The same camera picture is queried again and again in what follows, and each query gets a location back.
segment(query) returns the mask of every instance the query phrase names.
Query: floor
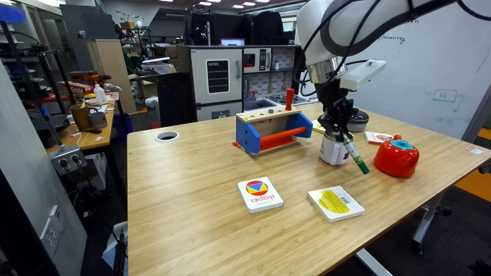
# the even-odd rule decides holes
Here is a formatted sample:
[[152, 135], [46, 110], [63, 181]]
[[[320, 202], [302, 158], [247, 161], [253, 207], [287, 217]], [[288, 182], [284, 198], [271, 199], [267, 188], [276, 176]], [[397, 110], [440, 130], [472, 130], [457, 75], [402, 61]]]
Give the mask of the floor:
[[[149, 129], [156, 121], [152, 110], [130, 118], [133, 130]], [[126, 182], [126, 144], [116, 141], [112, 147]], [[491, 175], [480, 175], [480, 178], [485, 182], [477, 185], [489, 188]], [[366, 250], [396, 276], [466, 276], [472, 274], [469, 265], [477, 259], [491, 262], [491, 202], [451, 187], [442, 207], [449, 207], [452, 213], [435, 216], [423, 242], [423, 254], [419, 254], [411, 244], [411, 234], [423, 214], [422, 210], [400, 221], [399, 225], [373, 240]], [[86, 222], [87, 247], [81, 276], [112, 274], [110, 267], [99, 256], [106, 248], [110, 225], [121, 221], [124, 221], [121, 202], [107, 175], [107, 191], [98, 196], [96, 216]], [[368, 276], [371, 273], [356, 257], [351, 257], [327, 274]]]

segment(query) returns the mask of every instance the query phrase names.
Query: machine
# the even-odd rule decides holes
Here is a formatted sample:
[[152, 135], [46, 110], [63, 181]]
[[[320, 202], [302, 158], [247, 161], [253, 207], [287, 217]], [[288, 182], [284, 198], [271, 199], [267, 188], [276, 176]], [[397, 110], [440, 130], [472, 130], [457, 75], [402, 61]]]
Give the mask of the machine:
[[385, 61], [363, 60], [357, 67], [345, 70], [346, 56], [362, 52], [391, 27], [451, 3], [472, 17], [491, 20], [462, 0], [310, 0], [299, 10], [297, 40], [323, 109], [317, 121], [325, 129], [320, 148], [325, 162], [340, 165], [351, 155], [360, 170], [368, 173], [348, 132], [348, 121], [357, 109], [346, 95], [379, 72]]

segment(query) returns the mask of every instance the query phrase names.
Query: orange object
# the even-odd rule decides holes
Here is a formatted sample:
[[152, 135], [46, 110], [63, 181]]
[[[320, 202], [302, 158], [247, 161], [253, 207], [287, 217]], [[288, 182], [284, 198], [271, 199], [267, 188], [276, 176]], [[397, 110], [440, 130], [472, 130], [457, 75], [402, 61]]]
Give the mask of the orange object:
[[287, 89], [285, 110], [291, 110], [293, 93], [294, 90], [291, 87]]
[[373, 164], [394, 178], [411, 178], [419, 159], [419, 150], [406, 139], [391, 139], [380, 144]]
[[271, 135], [262, 136], [261, 138], [261, 150], [273, 148], [273, 147], [277, 147], [277, 145], [282, 145], [282, 144], [288, 144], [288, 142], [291, 142], [294, 139], [293, 135], [299, 135], [299, 133], [302, 133], [305, 130], [307, 130], [305, 127], [296, 127], [296, 129], [288, 129], [288, 130], [284, 130], [284, 132], [277, 132], [277, 133], [271, 133]]

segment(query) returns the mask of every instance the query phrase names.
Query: wooden table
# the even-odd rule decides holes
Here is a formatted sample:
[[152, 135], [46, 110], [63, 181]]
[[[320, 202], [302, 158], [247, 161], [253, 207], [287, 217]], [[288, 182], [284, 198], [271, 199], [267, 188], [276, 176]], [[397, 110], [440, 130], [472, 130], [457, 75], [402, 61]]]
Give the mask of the wooden table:
[[[319, 104], [300, 107], [308, 118]], [[176, 130], [175, 141], [156, 141]], [[319, 274], [417, 210], [491, 156], [472, 144], [369, 113], [366, 130], [400, 133], [420, 150], [417, 171], [396, 179], [373, 167], [377, 145], [354, 142], [369, 167], [319, 159], [322, 135], [250, 156], [231, 145], [234, 118], [133, 132], [127, 139], [130, 274]], [[282, 208], [247, 213], [236, 184], [268, 176]], [[328, 222], [307, 191], [342, 185], [366, 211]]]
[[[113, 107], [115, 107], [115, 102], [107, 104], [107, 112], [106, 112], [107, 125], [101, 129], [101, 133], [78, 132], [78, 127], [73, 122], [60, 133], [60, 139], [64, 145], [78, 145], [84, 155], [92, 155], [92, 153], [106, 155], [110, 175], [119, 193], [122, 208], [126, 210], [127, 208], [126, 185], [121, 179], [115, 156], [110, 148]], [[53, 147], [49, 147], [47, 152], [53, 152], [56, 148], [58, 147], [53, 145]]]

